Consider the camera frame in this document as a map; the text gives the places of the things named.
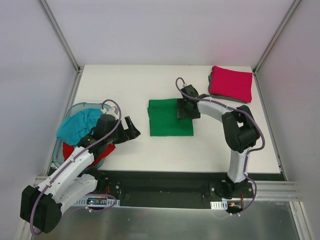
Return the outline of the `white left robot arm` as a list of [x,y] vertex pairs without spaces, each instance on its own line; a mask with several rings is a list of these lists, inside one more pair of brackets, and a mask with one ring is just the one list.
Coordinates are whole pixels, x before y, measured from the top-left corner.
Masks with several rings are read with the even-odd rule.
[[105,191],[106,183],[91,174],[83,173],[108,145],[117,145],[136,139],[141,133],[131,118],[124,118],[127,128],[113,113],[100,116],[96,126],[80,139],[71,155],[56,171],[37,186],[28,185],[21,194],[20,218],[42,233],[51,232],[63,214],[77,200],[93,192]]

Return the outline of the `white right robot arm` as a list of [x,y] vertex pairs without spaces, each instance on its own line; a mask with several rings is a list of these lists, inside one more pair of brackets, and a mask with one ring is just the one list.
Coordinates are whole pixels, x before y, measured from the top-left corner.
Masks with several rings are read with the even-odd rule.
[[230,164],[225,181],[215,193],[225,199],[237,197],[248,182],[246,172],[250,150],[261,134],[248,106],[234,108],[218,102],[198,91],[190,84],[178,88],[182,98],[177,100],[178,119],[199,119],[209,116],[222,123],[225,141],[230,148]]

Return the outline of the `green t shirt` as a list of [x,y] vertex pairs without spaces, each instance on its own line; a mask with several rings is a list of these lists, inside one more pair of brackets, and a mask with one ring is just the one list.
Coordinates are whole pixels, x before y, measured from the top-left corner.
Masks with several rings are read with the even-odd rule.
[[147,107],[151,137],[190,137],[193,121],[178,119],[178,99],[150,99]]

